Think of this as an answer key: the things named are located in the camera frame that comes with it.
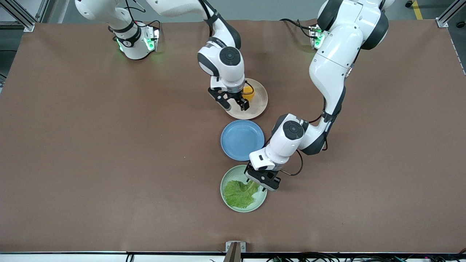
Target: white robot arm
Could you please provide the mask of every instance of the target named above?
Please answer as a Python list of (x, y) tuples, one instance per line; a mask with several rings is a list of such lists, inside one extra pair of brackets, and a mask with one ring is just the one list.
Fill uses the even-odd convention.
[(121, 51), (134, 60), (155, 50), (158, 35), (153, 27), (134, 22), (128, 10), (119, 8), (121, 0), (75, 0), (79, 13), (91, 21), (106, 22), (116, 35)]
[(210, 95), (225, 109), (230, 110), (228, 99), (233, 98), (241, 110), (249, 108), (249, 101), (242, 97), (245, 85), (244, 60), (240, 52), (241, 37), (207, 0), (158, 0), (148, 1), (160, 15), (167, 17), (196, 13), (213, 27), (214, 35), (198, 52), (201, 68), (211, 76)]
[(317, 126), (293, 114), (278, 118), (270, 143), (249, 154), (245, 175), (265, 189), (276, 191), (278, 171), (296, 150), (307, 155), (325, 146), (330, 128), (341, 111), (344, 81), (360, 49), (372, 49), (385, 37), (388, 20), (383, 13), (394, 0), (327, 0), (319, 11), (319, 27), (326, 32), (309, 67), (309, 75), (325, 98)]

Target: gray floor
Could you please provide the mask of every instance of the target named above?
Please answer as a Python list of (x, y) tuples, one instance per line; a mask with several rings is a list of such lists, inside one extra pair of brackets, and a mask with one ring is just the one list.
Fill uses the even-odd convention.
[[(325, 0), (210, 0), (210, 3), (219, 10), (227, 20), (269, 20), (276, 21), (282, 18), (293, 20), (308, 20), (317, 17), (320, 6)], [(133, 11), (136, 20), (162, 22), (192, 22), (201, 21), (195, 14), (186, 14), (175, 18), (166, 18), (153, 11), (146, 1), (138, 1), (147, 10), (146, 13)], [(434, 19), (439, 16), (452, 0), (418, 0), (424, 19)], [(411, 8), (404, 6), (404, 0), (396, 0), (387, 10), (391, 20), (415, 20), (416, 16)], [(466, 17), (466, 8), (450, 21), (450, 34), (463, 64), (466, 64), (466, 28), (456, 28), (458, 21)], [(74, 0), (57, 0), (54, 11), (49, 20), (51, 23), (91, 23), (83, 18), (77, 11)], [(17, 49), (22, 32), (19, 30), (0, 30), (0, 50)], [(12, 52), (0, 52), (0, 73), (7, 75), (14, 58)]]

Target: brown table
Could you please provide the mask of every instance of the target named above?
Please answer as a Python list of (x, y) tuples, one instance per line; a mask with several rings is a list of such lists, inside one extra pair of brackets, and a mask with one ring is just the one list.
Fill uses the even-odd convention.
[[(106, 25), (37, 24), (0, 99), (0, 251), (457, 252), (466, 246), (466, 78), (446, 29), (390, 21), (346, 82), (329, 150), (305, 156), (258, 210), (222, 201), (230, 118), (196, 61), (203, 23), (165, 24), (164, 52), (118, 51)], [(234, 21), (246, 75), (268, 90), (254, 121), (314, 119), (309, 40)], [(287, 170), (299, 165), (294, 156)]]

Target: round black joint cover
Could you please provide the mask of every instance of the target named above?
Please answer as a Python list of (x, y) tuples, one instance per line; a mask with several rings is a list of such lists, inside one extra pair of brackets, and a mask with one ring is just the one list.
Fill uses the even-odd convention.
[(283, 124), (283, 132), (285, 137), (290, 140), (296, 140), (304, 136), (304, 128), (295, 121), (286, 121)]
[(238, 65), (241, 62), (240, 51), (234, 47), (225, 47), (220, 51), (220, 61), (229, 66)]

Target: lettuce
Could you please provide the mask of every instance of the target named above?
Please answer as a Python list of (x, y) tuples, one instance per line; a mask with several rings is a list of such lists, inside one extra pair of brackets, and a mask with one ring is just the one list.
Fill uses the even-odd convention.
[(249, 181), (244, 184), (241, 181), (231, 180), (225, 187), (225, 200), (231, 207), (246, 208), (254, 203), (253, 194), (259, 190), (259, 184)]

